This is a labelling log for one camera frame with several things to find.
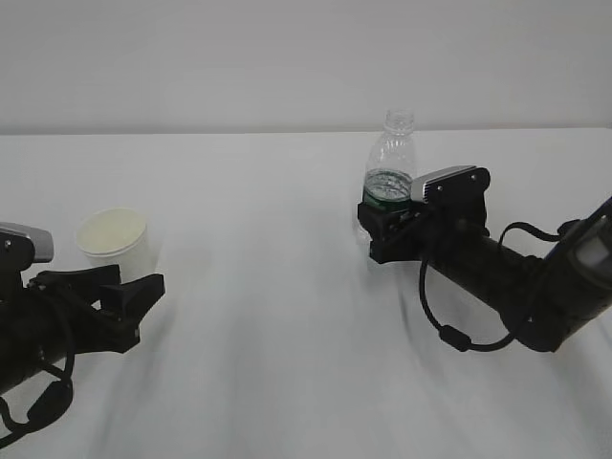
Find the white wall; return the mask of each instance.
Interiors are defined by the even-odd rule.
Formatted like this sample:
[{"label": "white wall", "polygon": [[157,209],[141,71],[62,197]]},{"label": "white wall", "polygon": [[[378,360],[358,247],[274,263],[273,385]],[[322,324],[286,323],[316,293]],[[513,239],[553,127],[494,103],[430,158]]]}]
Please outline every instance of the white wall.
[{"label": "white wall", "polygon": [[610,125],[610,0],[0,0],[0,133]]}]

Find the paper cup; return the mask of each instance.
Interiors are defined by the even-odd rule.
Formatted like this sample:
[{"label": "paper cup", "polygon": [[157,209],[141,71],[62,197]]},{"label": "paper cup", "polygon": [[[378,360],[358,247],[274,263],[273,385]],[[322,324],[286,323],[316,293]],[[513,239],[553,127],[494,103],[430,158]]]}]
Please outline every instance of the paper cup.
[{"label": "paper cup", "polygon": [[155,270],[146,219],[131,208],[109,208],[92,215],[76,231],[76,244],[94,267],[119,265],[121,282]]}]

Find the plastic water bottle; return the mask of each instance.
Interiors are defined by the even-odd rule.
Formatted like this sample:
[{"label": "plastic water bottle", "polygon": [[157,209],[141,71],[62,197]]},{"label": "plastic water bottle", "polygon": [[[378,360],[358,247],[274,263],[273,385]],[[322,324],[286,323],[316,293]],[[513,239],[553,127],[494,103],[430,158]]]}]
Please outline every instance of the plastic water bottle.
[{"label": "plastic water bottle", "polygon": [[[385,211],[408,207],[410,186],[416,175],[416,156],[412,132],[414,114],[411,110],[389,110],[384,132],[372,146],[363,179],[363,201]],[[357,224],[358,241],[370,242],[370,235]]]}]

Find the black cord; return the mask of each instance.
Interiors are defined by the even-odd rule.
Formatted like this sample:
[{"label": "black cord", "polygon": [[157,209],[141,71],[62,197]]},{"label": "black cord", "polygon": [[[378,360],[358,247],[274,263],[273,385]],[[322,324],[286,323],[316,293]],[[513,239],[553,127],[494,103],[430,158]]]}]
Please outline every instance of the black cord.
[{"label": "black cord", "polygon": [[501,256],[501,249],[502,247],[504,247],[504,238],[510,230],[523,230],[531,234],[533,237],[536,237],[537,239],[546,242],[558,242],[561,239],[561,236],[558,234],[551,234],[549,232],[542,231],[540,228],[537,228],[534,225],[531,225],[526,222],[510,223],[506,228],[504,228],[501,233],[501,236],[499,236],[499,241],[497,241],[497,254],[499,256]]}]

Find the black cable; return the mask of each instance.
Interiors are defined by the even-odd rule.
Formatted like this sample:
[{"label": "black cable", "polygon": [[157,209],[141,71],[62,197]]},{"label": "black cable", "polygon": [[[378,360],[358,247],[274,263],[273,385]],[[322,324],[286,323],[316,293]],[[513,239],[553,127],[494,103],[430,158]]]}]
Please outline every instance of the black cable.
[{"label": "black cable", "polygon": [[506,234],[510,230],[523,230],[531,234],[533,237],[536,237],[537,239],[540,239],[546,242],[558,242],[561,239],[561,236],[559,236],[558,234],[551,234],[549,232],[542,231],[540,228],[535,227],[534,225],[531,225],[526,222],[510,223],[506,228],[504,228],[504,230],[501,233],[501,236],[499,236],[499,241],[497,241],[497,253],[500,256],[501,256],[501,249],[504,243],[504,238],[506,237]]},{"label": "black cable", "polygon": [[12,445],[13,443],[21,440],[25,436],[26,436],[25,433],[11,432],[9,435],[0,438],[0,449],[6,448]]}]

